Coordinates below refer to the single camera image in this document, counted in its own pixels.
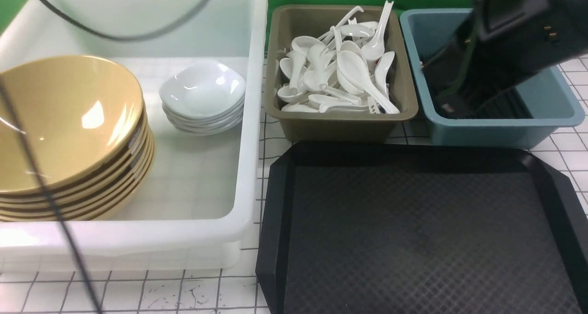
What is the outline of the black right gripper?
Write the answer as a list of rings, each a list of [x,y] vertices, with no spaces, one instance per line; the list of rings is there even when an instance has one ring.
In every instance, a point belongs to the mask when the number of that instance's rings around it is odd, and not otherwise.
[[[496,96],[586,54],[588,0],[472,0],[445,46],[423,58],[435,108],[467,118]]]

